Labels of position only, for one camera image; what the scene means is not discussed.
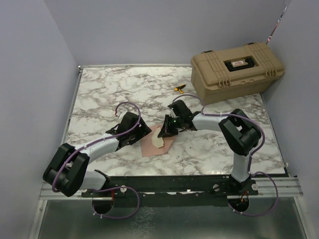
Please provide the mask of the cream paper letter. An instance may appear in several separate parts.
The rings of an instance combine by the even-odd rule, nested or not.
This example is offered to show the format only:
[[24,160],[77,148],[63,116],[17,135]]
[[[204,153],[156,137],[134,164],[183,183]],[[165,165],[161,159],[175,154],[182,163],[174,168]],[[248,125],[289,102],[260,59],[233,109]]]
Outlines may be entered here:
[[154,133],[152,134],[152,144],[156,148],[161,148],[164,146],[164,141],[162,137],[158,137],[159,133],[161,131],[161,128],[158,127]]

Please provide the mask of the pink envelope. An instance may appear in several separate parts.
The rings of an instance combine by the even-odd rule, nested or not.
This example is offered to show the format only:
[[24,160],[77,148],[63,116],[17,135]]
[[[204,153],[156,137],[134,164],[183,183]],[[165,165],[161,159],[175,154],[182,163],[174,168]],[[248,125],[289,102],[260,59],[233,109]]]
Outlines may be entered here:
[[168,152],[175,137],[158,137],[161,127],[161,124],[151,126],[151,133],[141,139],[142,157],[162,155]]

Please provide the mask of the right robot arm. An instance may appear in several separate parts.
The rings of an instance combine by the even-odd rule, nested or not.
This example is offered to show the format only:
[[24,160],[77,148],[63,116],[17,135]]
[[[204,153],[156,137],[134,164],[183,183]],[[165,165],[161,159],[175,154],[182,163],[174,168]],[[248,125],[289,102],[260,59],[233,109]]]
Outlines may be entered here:
[[226,114],[193,113],[182,100],[175,100],[168,107],[170,114],[165,115],[157,137],[173,137],[185,130],[222,132],[234,153],[231,172],[233,180],[229,182],[229,189],[235,195],[244,192],[247,189],[246,180],[250,177],[252,155],[265,142],[262,128],[241,109]]

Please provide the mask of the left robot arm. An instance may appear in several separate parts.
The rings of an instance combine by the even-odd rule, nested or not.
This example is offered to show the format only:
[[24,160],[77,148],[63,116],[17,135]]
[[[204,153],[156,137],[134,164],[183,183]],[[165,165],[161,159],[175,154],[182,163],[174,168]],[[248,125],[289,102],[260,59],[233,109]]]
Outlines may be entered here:
[[79,190],[93,190],[98,196],[106,196],[110,191],[109,176],[100,170],[88,171],[88,165],[136,143],[151,131],[137,114],[127,112],[119,124],[96,140],[77,146],[60,145],[42,178],[67,197]]

